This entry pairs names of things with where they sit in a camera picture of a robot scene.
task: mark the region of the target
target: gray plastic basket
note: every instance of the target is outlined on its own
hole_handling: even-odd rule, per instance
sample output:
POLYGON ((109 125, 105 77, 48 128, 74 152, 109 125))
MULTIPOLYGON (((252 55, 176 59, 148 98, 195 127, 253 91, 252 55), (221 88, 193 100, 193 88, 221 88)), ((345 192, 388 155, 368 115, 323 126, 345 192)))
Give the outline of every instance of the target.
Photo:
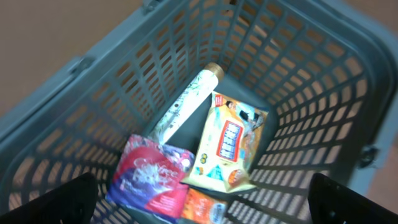
MULTIPOLYGON (((315 172, 366 192, 396 131, 390 34, 339 1, 152 3, 0 120, 1 214, 92 172, 91 221, 134 223, 104 200, 124 143, 146 135, 208 62, 227 73, 217 91, 270 111, 251 173, 259 189, 234 196, 224 223, 309 222, 315 172)), ((209 104, 169 143, 194 149, 209 104)))

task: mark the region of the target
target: plastic wrapper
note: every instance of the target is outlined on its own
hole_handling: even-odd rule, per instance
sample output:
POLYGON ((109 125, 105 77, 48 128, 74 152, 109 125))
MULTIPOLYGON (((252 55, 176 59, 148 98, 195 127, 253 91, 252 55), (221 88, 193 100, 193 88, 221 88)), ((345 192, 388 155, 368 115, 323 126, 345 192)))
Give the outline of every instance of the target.
POLYGON ((255 188, 248 170, 268 112, 213 92, 192 170, 183 182, 224 193, 255 188))
POLYGON ((132 135, 124 148, 106 199, 175 223, 188 186, 180 184, 193 163, 187 150, 132 135))
POLYGON ((226 202, 189 189, 182 218, 199 224, 219 224, 223 220, 226 206, 226 202))

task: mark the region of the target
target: brown surface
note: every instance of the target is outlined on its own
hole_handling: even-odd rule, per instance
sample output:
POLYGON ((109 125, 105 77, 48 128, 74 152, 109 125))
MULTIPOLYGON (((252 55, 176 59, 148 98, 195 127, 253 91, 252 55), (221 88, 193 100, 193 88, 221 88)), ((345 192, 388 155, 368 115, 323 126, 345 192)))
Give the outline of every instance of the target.
MULTIPOLYGON (((398 1, 346 0, 398 35, 398 1)), ((141 5, 132 0, 2 0, 0 116, 74 55, 84 54, 141 5)), ((379 170, 368 197, 398 213, 398 148, 379 170)))

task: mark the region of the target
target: white tube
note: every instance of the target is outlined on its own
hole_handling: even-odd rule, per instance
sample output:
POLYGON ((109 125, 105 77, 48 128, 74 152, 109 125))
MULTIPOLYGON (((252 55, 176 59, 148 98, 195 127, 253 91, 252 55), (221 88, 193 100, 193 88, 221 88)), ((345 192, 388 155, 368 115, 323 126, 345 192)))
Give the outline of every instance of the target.
POLYGON ((209 63, 167 110, 148 138, 165 144, 211 94, 223 77, 223 69, 215 63, 209 63))

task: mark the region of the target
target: orange package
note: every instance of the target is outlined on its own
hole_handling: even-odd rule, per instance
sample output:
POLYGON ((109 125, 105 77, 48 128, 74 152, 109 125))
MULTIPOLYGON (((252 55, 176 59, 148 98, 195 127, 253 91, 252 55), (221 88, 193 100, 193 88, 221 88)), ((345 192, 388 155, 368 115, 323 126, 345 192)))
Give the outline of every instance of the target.
POLYGON ((223 220, 226 202, 215 200, 197 190, 189 189, 182 218, 199 224, 219 224, 223 220))

